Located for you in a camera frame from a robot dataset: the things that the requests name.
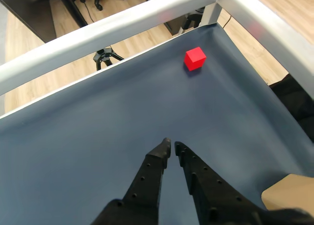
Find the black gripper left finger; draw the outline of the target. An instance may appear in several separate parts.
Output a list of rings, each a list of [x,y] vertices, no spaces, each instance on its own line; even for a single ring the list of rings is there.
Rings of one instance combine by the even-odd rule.
[[[94,225],[157,225],[161,183],[171,154],[171,140],[146,154],[133,182],[121,200],[110,201]]]

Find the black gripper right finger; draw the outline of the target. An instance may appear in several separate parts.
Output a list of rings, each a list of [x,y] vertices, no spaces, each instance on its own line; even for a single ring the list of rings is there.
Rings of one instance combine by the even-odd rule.
[[[175,142],[188,192],[201,225],[268,225],[266,213],[242,196],[196,153]]]

